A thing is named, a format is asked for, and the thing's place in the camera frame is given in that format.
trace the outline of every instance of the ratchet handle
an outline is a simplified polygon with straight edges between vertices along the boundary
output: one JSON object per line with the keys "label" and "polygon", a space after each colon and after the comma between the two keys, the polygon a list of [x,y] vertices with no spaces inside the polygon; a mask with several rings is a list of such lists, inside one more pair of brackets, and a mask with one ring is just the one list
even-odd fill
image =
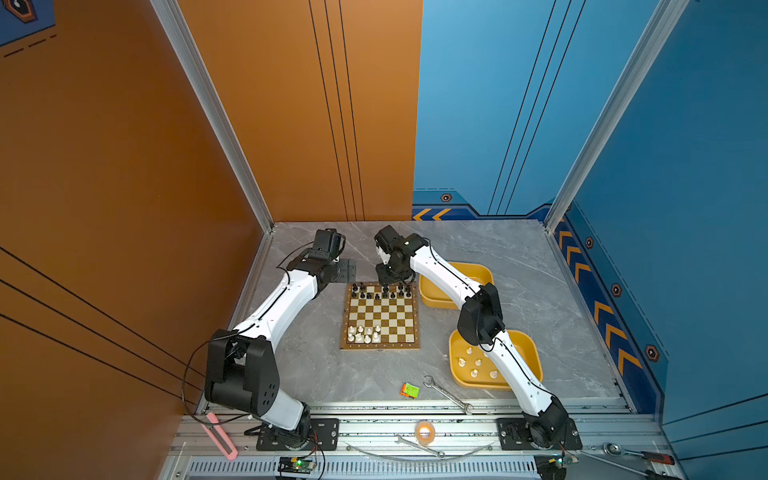
{"label": "ratchet handle", "polygon": [[650,480],[682,480],[682,478],[678,477],[670,477],[668,475],[659,475],[658,473],[654,472],[653,470],[646,470],[645,475],[650,478]]}
{"label": "ratchet handle", "polygon": [[649,462],[663,463],[665,465],[674,465],[674,457],[664,453],[641,452],[643,458]]}

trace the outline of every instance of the roll of tape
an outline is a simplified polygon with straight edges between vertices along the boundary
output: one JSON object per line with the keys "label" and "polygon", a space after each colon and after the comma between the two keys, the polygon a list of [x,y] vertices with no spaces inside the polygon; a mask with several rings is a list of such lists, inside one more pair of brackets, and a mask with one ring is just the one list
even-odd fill
{"label": "roll of tape", "polygon": [[419,445],[426,447],[435,440],[435,426],[432,422],[419,422],[416,424],[416,431],[413,432]]}

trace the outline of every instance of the yellow chevron arrow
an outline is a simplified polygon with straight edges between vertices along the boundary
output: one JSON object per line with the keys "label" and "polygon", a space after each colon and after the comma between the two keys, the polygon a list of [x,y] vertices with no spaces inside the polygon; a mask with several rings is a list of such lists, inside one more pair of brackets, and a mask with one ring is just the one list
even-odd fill
{"label": "yellow chevron arrow", "polygon": [[643,368],[643,366],[640,364],[640,360],[634,358],[632,355],[626,353],[622,349],[619,349],[619,374],[621,374],[621,376],[624,376],[624,360],[629,360],[630,362],[637,365],[637,367],[640,369]]}
{"label": "yellow chevron arrow", "polygon": [[441,217],[443,214],[446,214],[446,213],[448,213],[449,211],[451,211],[451,209],[450,209],[450,208],[446,208],[445,210],[443,210],[443,211],[442,211],[442,212],[440,212],[439,214],[437,214],[437,215],[435,215],[434,217],[432,217],[432,219],[433,219],[433,220],[442,220],[442,218],[440,218],[440,217]]}
{"label": "yellow chevron arrow", "polygon": [[568,252],[568,258],[566,259],[568,266],[571,266],[571,253],[581,253],[581,250],[579,250],[577,247],[568,247],[565,250]]}
{"label": "yellow chevron arrow", "polygon": [[563,250],[563,237],[573,237],[574,234],[565,230],[560,232],[560,250]]}
{"label": "yellow chevron arrow", "polygon": [[603,310],[604,312],[608,312],[611,315],[614,315],[613,309],[610,308],[608,305],[606,305],[605,303],[595,302],[594,303],[594,322],[597,325],[600,325],[600,320],[598,319],[598,316],[600,315],[600,310]]}
{"label": "yellow chevron arrow", "polygon": [[422,220],[422,215],[426,214],[430,210],[431,210],[431,208],[425,208],[424,210],[418,212],[416,215],[413,216],[413,220]]}
{"label": "yellow chevron arrow", "polygon": [[576,283],[578,283],[578,273],[581,270],[586,270],[588,272],[592,271],[592,269],[589,267],[589,265],[584,265],[583,263],[576,262],[576,272],[574,274],[574,276],[576,277]]}
{"label": "yellow chevron arrow", "polygon": [[615,326],[611,325],[610,323],[605,324],[605,344],[608,346],[608,349],[611,348],[611,334],[615,333],[616,335],[619,335],[623,339],[627,339],[627,334],[616,328]]}

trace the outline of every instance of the robotic arm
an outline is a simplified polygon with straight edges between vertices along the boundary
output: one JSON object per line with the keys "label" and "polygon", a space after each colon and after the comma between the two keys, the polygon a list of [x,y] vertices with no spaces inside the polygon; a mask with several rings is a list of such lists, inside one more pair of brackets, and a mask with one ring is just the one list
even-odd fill
{"label": "robotic arm", "polygon": [[[336,230],[318,230],[312,248],[291,260],[261,306],[232,331],[216,331],[208,343],[206,400],[257,415],[286,445],[306,441],[310,411],[280,388],[274,352],[297,313],[338,277],[345,245]],[[236,362],[243,357],[244,363]]]}
{"label": "robotic arm", "polygon": [[376,234],[376,249],[382,259],[376,266],[382,285],[408,281],[420,273],[451,297],[461,310],[459,334],[470,345],[480,346],[512,387],[536,445],[547,449],[560,442],[568,414],[512,344],[502,321],[496,287],[481,285],[459,272],[416,233],[403,238],[392,226],[384,227]]}

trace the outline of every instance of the orange wall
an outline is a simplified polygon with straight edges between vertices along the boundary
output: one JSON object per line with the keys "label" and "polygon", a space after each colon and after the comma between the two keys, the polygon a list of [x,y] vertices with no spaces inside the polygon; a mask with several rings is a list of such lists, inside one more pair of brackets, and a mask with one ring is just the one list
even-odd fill
{"label": "orange wall", "polygon": [[275,221],[410,218],[421,2],[180,5]]}
{"label": "orange wall", "polygon": [[0,56],[0,247],[170,355],[0,250],[3,475],[155,478],[261,232],[150,3],[55,14]]}

